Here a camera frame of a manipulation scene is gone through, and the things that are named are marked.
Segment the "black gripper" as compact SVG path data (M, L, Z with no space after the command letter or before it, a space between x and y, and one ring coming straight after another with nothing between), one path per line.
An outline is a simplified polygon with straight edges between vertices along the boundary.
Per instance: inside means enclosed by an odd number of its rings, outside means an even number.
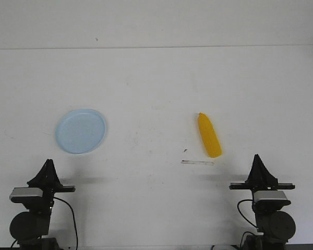
M49 183L51 184L46 184L48 164ZM74 185L62 185L60 183L52 159L45 161L41 170L27 182L27 185L28 188L38 188L43 191L41 197L27 198L26 209L39 215L51 215L56 193L73 193L76 190Z
M260 179L260 183L267 185L253 185L250 183L256 182L256 166L258 161L258 176ZM266 191L266 190L273 190L273 191L284 191L284 190L294 190L295 185L292 183L278 183L278 179L274 177L265 167L263 161L261 160L260 156L258 154L254 155L253 161L252 161L252 167L250 170L250 173L248 175L247 180L245 183L231 183L229 185L230 190L250 190L252 193L252 207L253 208L283 208L284 206L279 204L271 204L271 203L255 203L253 201L253 194L256 191Z

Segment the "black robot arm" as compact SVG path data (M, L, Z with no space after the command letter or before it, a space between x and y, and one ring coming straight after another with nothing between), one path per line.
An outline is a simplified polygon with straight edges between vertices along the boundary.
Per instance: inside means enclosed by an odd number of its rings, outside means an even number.
M27 182L26 187L13 188L9 200L23 204L26 211L17 214L9 226L10 235L19 249L61 249L54 237L47 237L55 201L65 203L73 217L73 224L78 247L78 232L72 206L55 196L57 193L73 193L73 185L62 185L52 159L47 159L37 175Z
M294 219L282 208L291 204L285 190L295 189L292 183L280 183L265 167L258 154L254 155L248 178L243 183L231 183L230 190L250 190L252 198L237 203L251 202L255 223L250 224L257 234L243 233L239 249L286 249L286 244L296 232Z

